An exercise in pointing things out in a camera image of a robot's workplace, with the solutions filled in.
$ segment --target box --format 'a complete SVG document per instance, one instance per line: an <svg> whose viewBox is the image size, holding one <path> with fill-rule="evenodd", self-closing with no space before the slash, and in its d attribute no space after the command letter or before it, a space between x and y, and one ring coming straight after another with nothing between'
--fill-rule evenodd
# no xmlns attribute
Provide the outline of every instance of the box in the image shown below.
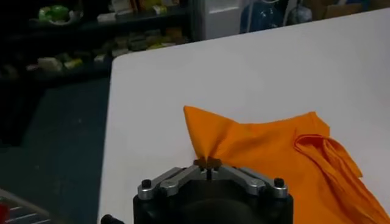
<svg viewBox="0 0 390 224"><path fill-rule="evenodd" d="M304 0L303 5L311 9L313 20L351 15L362 11L360 3L336 5L334 0Z"/></svg>
<svg viewBox="0 0 390 224"><path fill-rule="evenodd" d="M337 5L335 0L303 0L303 6L311 9L313 20L329 19L363 12L360 3ZM390 0L370 0L368 9L376 10L390 7Z"/></svg>

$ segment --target orange cloth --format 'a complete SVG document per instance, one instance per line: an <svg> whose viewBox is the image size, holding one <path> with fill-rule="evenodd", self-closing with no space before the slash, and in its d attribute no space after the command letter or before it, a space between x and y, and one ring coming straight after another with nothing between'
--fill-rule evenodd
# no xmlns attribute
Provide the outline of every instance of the orange cloth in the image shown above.
<svg viewBox="0 0 390 224"><path fill-rule="evenodd" d="M239 124L194 107L184 112L198 157L285 179L294 223L390 223L359 180L358 166L315 112L265 124Z"/></svg>

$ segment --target blue carpet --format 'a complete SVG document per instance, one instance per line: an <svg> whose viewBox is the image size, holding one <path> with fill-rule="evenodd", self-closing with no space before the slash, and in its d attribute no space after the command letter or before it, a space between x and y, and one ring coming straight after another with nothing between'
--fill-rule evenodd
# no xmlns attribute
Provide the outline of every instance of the blue carpet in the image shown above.
<svg viewBox="0 0 390 224"><path fill-rule="evenodd" d="M109 84L47 90L21 147L0 154L0 188L65 223L96 223Z"/></svg>

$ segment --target dark shelving unit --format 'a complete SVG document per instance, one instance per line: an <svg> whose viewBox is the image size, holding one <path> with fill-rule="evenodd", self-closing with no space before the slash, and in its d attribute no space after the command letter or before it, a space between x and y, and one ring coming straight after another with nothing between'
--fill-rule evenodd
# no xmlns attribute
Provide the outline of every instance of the dark shelving unit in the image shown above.
<svg viewBox="0 0 390 224"><path fill-rule="evenodd" d="M106 77L111 73L112 60L102 62L88 62L72 69L63 69L60 72L47 72L40 69L30 72L37 85L44 88L53 88L67 83L83 82L91 79Z"/></svg>
<svg viewBox="0 0 390 224"><path fill-rule="evenodd" d="M90 33L106 31L124 32L132 29L154 29L161 26L182 25L183 18L188 16L188 8L183 6L168 7L166 13L139 12L120 16L114 22L99 23L97 20L82 21L68 26L31 25L29 29L6 35L4 44L21 44L22 42L40 41L68 36L83 36Z"/></svg>
<svg viewBox="0 0 390 224"><path fill-rule="evenodd" d="M90 6L95 4L94 1L89 3ZM80 22L68 26L42 26L36 23L9 25L12 29L5 29L0 35L0 60L2 63L14 65L20 77L16 80L0 78L0 86L5 87L3 96L12 96L7 97L4 111L14 111L2 116L2 120L9 122L0 125L0 140L12 145L20 144L29 123L28 117L33 115L34 108L46 89L109 77L112 58L107 57L103 62L94 62L93 59L83 61L78 67L63 68L60 72L46 72L41 69L28 72L26 65L38 57L96 49L105 41L128 35L130 32L181 27L183 34L191 37L191 10L187 5L183 0L180 5L168 7L167 12L160 15L155 12L138 12L118 16L117 20L111 23L99 23L96 15L89 13L89 16L85 16ZM17 55L26 57L20 60Z"/></svg>

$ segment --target bolt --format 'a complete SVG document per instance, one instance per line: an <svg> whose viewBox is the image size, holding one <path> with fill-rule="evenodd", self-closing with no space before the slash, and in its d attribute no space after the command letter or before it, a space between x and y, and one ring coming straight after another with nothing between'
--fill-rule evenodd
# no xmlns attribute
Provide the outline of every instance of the bolt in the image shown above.
<svg viewBox="0 0 390 224"><path fill-rule="evenodd" d="M152 187L152 181L149 179L145 179L141 182L141 187L143 189L151 188Z"/></svg>
<svg viewBox="0 0 390 224"><path fill-rule="evenodd" d="M274 179L274 186L275 187L284 187L285 181L282 178L277 177Z"/></svg>

